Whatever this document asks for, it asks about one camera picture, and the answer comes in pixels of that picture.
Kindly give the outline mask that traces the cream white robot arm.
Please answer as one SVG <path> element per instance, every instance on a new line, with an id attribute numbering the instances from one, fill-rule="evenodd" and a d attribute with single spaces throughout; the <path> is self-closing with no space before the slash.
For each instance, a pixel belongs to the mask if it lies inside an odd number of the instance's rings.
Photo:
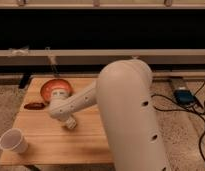
<path id="1" fill-rule="evenodd" d="M 152 71 L 138 59 L 108 64 L 96 81 L 67 98 L 54 90 L 50 116 L 61 122 L 97 105 L 116 171 L 171 171 L 151 102 Z"/>

